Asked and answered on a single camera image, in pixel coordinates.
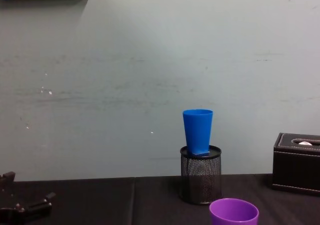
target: black metal bracket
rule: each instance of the black metal bracket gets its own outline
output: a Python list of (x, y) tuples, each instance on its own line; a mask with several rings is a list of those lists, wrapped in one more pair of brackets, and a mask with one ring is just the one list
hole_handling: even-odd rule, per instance
[[(6, 199), (14, 198), (14, 194), (8, 194), (7, 189), (12, 188), (15, 175), (11, 171), (0, 176), (0, 199), (1, 195)], [(51, 192), (43, 199), (32, 203), (21, 201), (12, 205), (8, 202), (8, 206), (0, 207), (0, 225), (22, 225), (49, 215), (52, 210), (52, 199), (55, 196), (56, 194)]]

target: black mesh pencil holder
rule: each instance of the black mesh pencil holder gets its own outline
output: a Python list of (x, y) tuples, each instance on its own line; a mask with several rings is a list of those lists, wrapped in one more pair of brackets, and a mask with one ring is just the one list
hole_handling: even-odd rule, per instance
[(184, 146), (181, 153), (181, 198), (191, 204), (206, 205), (222, 197), (221, 149), (209, 147), (206, 155), (194, 155)]

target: metal mesh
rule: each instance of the metal mesh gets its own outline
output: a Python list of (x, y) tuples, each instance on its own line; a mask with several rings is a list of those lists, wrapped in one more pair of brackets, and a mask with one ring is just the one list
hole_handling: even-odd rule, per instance
[(221, 198), (221, 156), (192, 159), (181, 156), (181, 196), (193, 204)]

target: table surface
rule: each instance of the table surface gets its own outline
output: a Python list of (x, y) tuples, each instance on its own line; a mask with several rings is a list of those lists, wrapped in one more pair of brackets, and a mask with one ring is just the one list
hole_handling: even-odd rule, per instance
[[(255, 204), (259, 225), (319, 225), (320, 197), (272, 190), (270, 174), (223, 175), (225, 198)], [(30, 225), (210, 225), (209, 207), (183, 202), (179, 176), (16, 182), (27, 201), (57, 194), (51, 216)]]

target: purple plastic cup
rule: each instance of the purple plastic cup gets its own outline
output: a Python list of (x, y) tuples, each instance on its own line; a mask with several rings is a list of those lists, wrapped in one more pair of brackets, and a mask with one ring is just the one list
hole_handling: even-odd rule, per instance
[(212, 225), (258, 225), (259, 210), (250, 202), (223, 198), (211, 203)]

